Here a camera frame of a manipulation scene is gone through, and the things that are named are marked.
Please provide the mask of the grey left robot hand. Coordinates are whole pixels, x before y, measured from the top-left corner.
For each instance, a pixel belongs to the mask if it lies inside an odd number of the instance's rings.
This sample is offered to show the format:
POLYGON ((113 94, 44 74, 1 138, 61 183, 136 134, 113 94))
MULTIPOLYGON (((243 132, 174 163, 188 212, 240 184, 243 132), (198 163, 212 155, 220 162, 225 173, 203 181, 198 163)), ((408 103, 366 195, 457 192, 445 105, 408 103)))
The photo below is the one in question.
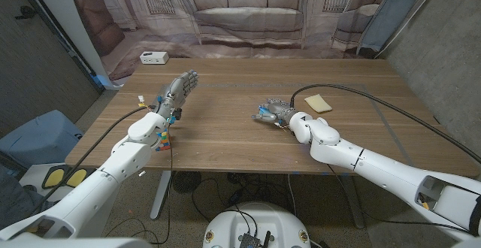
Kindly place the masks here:
POLYGON ((197 84, 198 74, 196 71, 190 70, 182 73, 166 88, 155 113, 167 119, 174 110, 183 106, 187 96, 197 84))

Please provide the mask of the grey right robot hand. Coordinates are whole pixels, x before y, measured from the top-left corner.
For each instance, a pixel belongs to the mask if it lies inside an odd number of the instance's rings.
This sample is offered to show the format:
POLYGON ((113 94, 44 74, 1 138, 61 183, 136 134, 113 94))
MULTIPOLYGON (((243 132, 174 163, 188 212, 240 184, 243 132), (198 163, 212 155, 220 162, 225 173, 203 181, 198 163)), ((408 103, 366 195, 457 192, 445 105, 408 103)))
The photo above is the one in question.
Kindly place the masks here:
POLYGON ((298 111, 289 103, 276 98, 268 98, 264 104, 259 106, 259 113, 252 115, 252 119, 274 123, 277 126, 288 126, 290 119, 298 111))

